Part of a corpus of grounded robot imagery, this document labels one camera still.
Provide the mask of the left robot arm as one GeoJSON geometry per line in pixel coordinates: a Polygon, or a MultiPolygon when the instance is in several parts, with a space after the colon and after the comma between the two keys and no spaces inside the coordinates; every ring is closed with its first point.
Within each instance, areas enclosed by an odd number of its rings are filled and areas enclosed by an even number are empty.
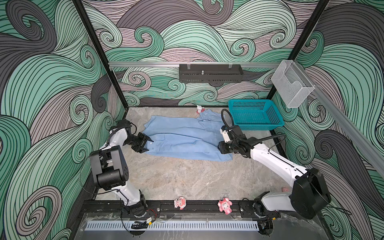
{"type": "Polygon", "coordinates": [[[132,133],[131,127],[135,125],[128,120],[118,121],[110,129],[105,144],[93,151],[89,160],[95,185],[106,192],[114,192],[127,211],[141,216],[147,211],[146,200],[143,193],[129,181],[129,168],[122,147],[129,145],[134,152],[143,154],[148,151],[147,142],[153,141],[143,133],[132,133]]]}

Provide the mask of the light blue long sleeve shirt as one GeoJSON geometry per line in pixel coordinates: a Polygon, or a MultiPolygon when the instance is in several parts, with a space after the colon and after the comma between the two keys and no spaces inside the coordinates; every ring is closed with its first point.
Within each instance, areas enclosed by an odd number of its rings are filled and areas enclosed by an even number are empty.
{"type": "Polygon", "coordinates": [[[197,118],[152,116],[143,133],[147,154],[185,160],[227,162],[232,154],[222,154],[218,145],[224,138],[220,133],[224,125],[219,113],[206,110],[197,118]]]}

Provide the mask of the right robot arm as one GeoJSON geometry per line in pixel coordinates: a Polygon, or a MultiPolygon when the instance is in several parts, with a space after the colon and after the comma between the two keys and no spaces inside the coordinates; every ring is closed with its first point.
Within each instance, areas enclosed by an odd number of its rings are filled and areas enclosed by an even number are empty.
{"type": "Polygon", "coordinates": [[[221,154],[237,154],[263,164],[279,175],[291,188],[282,193],[264,192],[254,200],[258,218],[272,219],[280,212],[295,212],[311,220],[324,208],[331,208],[331,194],[324,175],[316,168],[308,169],[282,157],[264,144],[271,137],[247,138],[235,121],[231,120],[220,130],[223,141],[219,142],[221,154]]]}

